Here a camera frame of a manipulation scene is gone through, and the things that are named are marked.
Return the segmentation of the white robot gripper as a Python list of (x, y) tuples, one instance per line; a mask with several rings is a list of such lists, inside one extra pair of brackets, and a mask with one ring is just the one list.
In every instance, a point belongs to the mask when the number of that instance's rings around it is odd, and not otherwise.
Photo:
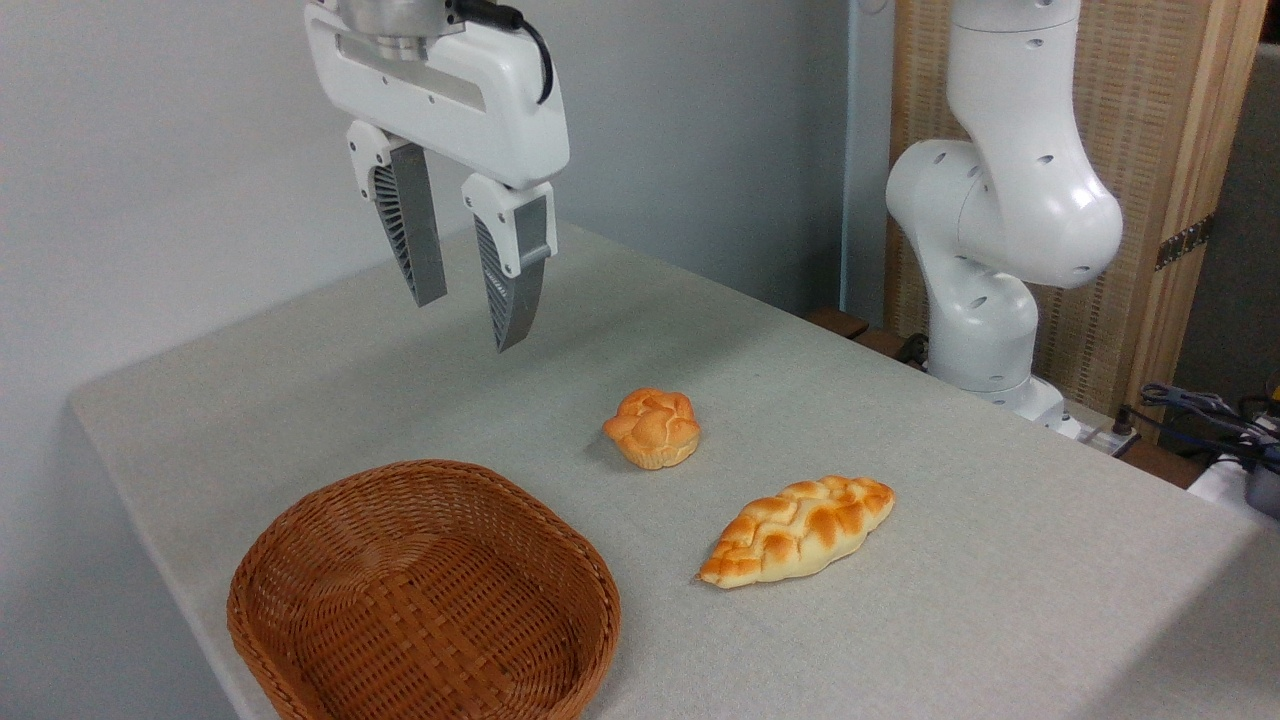
[(561, 92), (544, 92), (534, 40), (467, 22), (454, 1), (311, 1), (303, 22), (326, 96), (360, 119), (346, 133), (358, 191), (415, 304), (447, 295), (424, 147), (479, 172), (462, 192), (495, 347), (525, 340), (558, 250), (544, 181), (570, 161)]

